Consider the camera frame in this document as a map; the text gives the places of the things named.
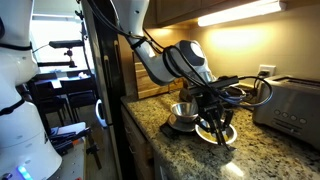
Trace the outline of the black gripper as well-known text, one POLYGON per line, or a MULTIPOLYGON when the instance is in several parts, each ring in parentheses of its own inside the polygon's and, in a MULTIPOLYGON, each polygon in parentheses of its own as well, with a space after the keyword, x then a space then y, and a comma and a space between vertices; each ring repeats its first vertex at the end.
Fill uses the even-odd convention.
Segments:
MULTIPOLYGON (((199 112, 201 114, 205 114, 206 112, 208 112, 207 121, 210 126, 209 132, 215 136, 216 142, 221 145, 223 135, 219 129, 219 114, 222 115, 224 113, 224 107, 221 104, 221 100, 218 97, 215 97, 214 95, 207 92, 196 93, 194 95, 194 98, 197 102, 199 112)), ((233 110, 228 109, 225 111, 225 119, 223 122, 224 129, 229 127, 233 115, 233 110)))

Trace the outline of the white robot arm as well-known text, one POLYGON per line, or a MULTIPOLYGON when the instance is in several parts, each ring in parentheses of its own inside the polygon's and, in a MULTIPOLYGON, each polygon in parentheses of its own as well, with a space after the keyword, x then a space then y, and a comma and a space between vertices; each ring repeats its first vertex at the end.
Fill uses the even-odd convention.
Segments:
MULTIPOLYGON (((117 24, 104 16, 94 0, 87 2, 100 22, 126 37, 156 84, 167 85, 190 74, 215 80, 196 41, 181 41, 167 52, 154 54, 142 30, 149 0, 110 0, 117 24)), ((16 90, 38 70, 29 38, 33 5, 33 0, 0 0, 0 176, 4 179, 47 180, 62 163, 36 106, 16 90)))

